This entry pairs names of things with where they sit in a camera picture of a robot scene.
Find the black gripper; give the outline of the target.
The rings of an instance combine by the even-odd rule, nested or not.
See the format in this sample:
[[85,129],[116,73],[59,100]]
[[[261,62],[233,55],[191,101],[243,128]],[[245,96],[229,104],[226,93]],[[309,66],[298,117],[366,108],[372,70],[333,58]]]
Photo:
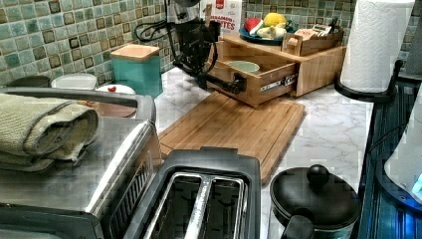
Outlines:
[[179,43],[179,54],[174,57],[174,65],[196,79],[198,86],[204,90],[211,83],[224,91],[239,95],[246,91],[247,79],[238,73],[232,82],[226,82],[207,75],[218,59],[216,43],[220,36],[221,24],[211,21],[209,26],[203,20],[177,24],[175,26]]

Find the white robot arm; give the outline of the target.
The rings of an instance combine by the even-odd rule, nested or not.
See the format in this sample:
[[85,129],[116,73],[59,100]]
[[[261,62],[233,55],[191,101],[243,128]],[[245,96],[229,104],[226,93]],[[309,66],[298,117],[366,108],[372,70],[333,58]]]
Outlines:
[[235,74],[232,82],[210,75],[218,60],[220,23],[200,17],[200,0],[165,0],[165,6],[168,37],[174,30],[179,43],[179,53],[171,45],[173,65],[198,80],[201,88],[212,83],[235,95],[245,92],[246,78],[240,74]]

